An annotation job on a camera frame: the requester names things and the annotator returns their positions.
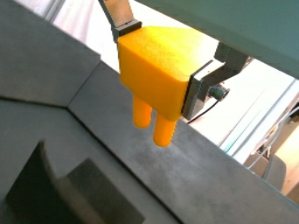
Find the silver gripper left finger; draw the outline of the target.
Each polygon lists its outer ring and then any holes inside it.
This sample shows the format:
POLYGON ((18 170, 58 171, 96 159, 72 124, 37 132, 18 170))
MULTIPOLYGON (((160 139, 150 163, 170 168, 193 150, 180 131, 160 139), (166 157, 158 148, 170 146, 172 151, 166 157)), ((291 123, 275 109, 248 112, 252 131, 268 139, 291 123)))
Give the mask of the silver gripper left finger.
POLYGON ((141 22, 134 19, 128 0, 97 0, 110 24, 113 41, 129 32, 141 28, 141 22))

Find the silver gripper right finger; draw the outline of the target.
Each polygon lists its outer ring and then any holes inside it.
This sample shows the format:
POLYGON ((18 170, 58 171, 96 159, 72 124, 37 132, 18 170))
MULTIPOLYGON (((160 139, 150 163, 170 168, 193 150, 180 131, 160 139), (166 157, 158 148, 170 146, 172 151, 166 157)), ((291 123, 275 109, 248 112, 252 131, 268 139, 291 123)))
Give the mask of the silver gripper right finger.
POLYGON ((185 91, 181 116, 190 120, 201 111, 209 98, 220 102, 229 90, 223 81, 237 75, 252 61, 252 57, 228 45, 219 43, 213 59, 190 75, 185 91))

